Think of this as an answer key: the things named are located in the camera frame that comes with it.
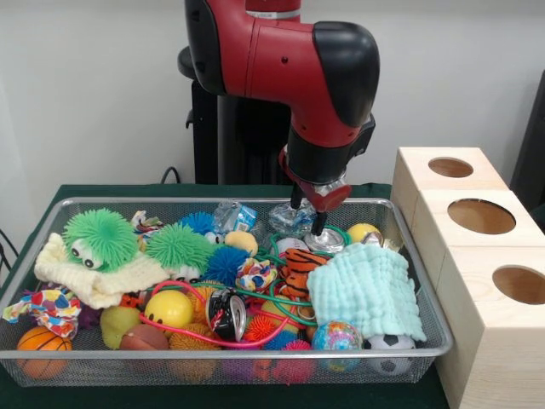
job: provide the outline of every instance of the toy soccer ball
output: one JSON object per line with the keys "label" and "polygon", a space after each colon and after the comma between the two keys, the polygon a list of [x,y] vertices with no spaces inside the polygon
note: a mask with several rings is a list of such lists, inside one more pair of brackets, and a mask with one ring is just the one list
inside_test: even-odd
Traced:
{"label": "toy soccer ball", "polygon": [[[364,349],[414,349],[415,342],[403,335],[375,335],[364,341]],[[413,358],[370,358],[369,365],[373,370],[395,377],[406,373],[412,365]]]}

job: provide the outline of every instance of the blue puffer ball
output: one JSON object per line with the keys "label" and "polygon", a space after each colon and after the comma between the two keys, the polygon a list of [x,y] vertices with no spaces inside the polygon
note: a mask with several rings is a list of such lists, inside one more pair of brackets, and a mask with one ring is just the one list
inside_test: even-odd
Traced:
{"label": "blue puffer ball", "polygon": [[286,345],[295,341],[297,335],[289,331],[281,331],[276,337],[263,346],[266,351],[279,351]]}
{"label": "blue puffer ball", "polygon": [[204,276],[201,276],[201,279],[212,279],[228,287],[234,287],[238,268],[249,256],[248,251],[229,246],[221,247],[210,258],[208,270]]}
{"label": "blue puffer ball", "polygon": [[199,211],[182,217],[178,224],[188,226],[194,233],[206,234],[214,231],[214,217],[210,213]]}

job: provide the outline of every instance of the yellow smiley face ball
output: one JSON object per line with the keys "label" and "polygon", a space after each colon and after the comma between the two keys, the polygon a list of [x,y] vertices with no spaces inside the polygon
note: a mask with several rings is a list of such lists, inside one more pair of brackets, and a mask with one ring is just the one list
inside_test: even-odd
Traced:
{"label": "yellow smiley face ball", "polygon": [[161,291],[146,305],[144,315],[159,324],[182,328],[193,321],[193,306],[189,298],[179,291]]}

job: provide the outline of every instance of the stacked wooden boxes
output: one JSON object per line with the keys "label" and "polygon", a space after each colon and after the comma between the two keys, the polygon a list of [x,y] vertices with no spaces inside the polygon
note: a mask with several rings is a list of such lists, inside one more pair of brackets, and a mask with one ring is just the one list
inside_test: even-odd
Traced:
{"label": "stacked wooden boxes", "polygon": [[455,338],[453,408],[545,408],[545,236],[478,148],[402,147],[392,201]]}

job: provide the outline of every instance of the mesh basket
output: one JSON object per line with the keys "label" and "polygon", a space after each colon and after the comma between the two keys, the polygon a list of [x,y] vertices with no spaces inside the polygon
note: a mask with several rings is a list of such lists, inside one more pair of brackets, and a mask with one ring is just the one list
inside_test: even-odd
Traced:
{"label": "mesh basket", "polygon": [[[17,302],[37,285],[32,266],[50,233],[61,233],[68,220],[86,210],[108,208],[130,219],[138,210],[174,223],[194,211],[213,212],[221,199],[70,199],[57,204],[32,244],[0,308]],[[258,241],[271,232],[268,213],[285,199],[240,199],[257,210]],[[328,223],[348,229],[358,222],[377,226],[409,261],[416,284],[427,341],[411,351],[111,351],[100,328],[81,330],[71,352],[17,351],[32,327],[29,317],[17,325],[0,321],[0,361],[21,386],[107,386],[231,383],[414,383],[436,356],[452,344],[450,331],[399,211],[382,199],[349,199],[329,214]]]}

